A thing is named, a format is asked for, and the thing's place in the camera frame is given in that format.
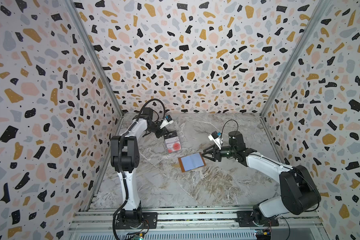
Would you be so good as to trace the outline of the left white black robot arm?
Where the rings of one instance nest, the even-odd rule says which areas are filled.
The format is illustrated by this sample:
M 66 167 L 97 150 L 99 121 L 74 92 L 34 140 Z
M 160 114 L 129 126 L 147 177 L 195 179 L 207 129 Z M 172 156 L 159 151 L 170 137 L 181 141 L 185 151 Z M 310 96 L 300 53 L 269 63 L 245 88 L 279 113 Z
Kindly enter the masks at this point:
M 123 203 L 116 212 L 117 221 L 137 223 L 143 221 L 141 200 L 138 195 L 136 169 L 140 164 L 138 141 L 149 133 L 161 138 L 169 131 L 167 126 L 173 123 L 170 115 L 154 121 L 154 110 L 144 107 L 133 118 L 132 124 L 121 135 L 111 138 L 111 166 L 118 173 Z

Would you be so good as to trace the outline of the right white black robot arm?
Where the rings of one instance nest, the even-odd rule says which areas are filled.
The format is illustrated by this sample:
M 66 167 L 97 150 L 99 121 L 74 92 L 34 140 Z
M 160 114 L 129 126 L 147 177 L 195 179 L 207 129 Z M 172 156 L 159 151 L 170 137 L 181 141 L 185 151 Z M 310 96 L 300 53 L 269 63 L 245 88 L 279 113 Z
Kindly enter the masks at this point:
M 229 143 L 226 146 L 221 133 L 212 132 L 209 140 L 214 144 L 203 150 L 203 158 L 213 162 L 221 162 L 223 158 L 234 159 L 279 184 L 279 197 L 265 200 L 253 207 L 249 220 L 255 225 L 263 226 L 282 214 L 300 215 L 313 212 L 319 207 L 321 196 L 306 167 L 282 164 L 246 147 L 239 131 L 229 132 Z

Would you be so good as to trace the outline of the brown leather card holder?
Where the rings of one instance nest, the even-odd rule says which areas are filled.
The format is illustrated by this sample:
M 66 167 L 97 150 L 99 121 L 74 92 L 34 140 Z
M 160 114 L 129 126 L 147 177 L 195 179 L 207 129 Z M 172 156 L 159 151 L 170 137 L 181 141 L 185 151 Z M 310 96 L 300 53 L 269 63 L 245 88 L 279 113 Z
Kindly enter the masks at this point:
M 206 166 L 206 162 L 201 153 L 181 157 L 178 158 L 178 160 L 183 173 Z

